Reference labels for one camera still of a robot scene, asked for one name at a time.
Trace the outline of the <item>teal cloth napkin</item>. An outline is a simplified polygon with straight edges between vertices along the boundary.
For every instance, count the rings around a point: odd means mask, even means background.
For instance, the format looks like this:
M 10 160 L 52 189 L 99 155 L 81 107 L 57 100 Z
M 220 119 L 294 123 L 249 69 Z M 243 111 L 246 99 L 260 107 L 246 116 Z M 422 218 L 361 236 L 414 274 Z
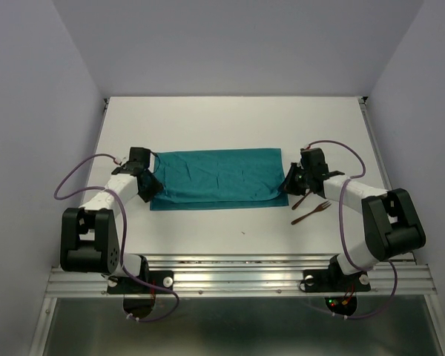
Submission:
M 152 211 L 276 208 L 289 204 L 279 148 L 174 151 L 158 154 L 163 185 Z

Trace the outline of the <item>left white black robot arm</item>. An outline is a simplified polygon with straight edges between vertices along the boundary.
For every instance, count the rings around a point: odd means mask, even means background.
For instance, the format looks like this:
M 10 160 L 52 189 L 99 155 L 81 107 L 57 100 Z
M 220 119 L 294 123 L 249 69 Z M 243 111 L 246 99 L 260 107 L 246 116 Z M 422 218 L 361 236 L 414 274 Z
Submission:
M 150 161 L 127 161 L 115 168 L 103 186 L 88 187 L 96 194 L 78 208 L 62 214 L 60 266 L 65 271 L 124 274 L 122 242 L 116 218 L 127 219 L 122 210 L 133 198 L 150 202 L 162 191 L 162 184 L 150 170 Z

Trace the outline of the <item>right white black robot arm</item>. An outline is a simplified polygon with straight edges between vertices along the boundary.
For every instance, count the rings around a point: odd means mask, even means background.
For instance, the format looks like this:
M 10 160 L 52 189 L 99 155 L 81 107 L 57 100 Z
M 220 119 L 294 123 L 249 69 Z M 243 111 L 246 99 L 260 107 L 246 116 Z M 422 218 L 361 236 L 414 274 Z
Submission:
M 335 257 L 334 267 L 326 272 L 327 283 L 344 289 L 353 274 L 368 271 L 380 262 L 422 248 L 426 235 L 409 193 L 402 189 L 387 191 L 356 182 L 340 171 L 327 171 L 327 165 L 314 169 L 292 163 L 279 190 L 305 196 L 313 193 L 338 203 L 338 219 L 343 253 Z M 364 238 L 348 246 L 344 237 L 343 208 L 362 216 Z

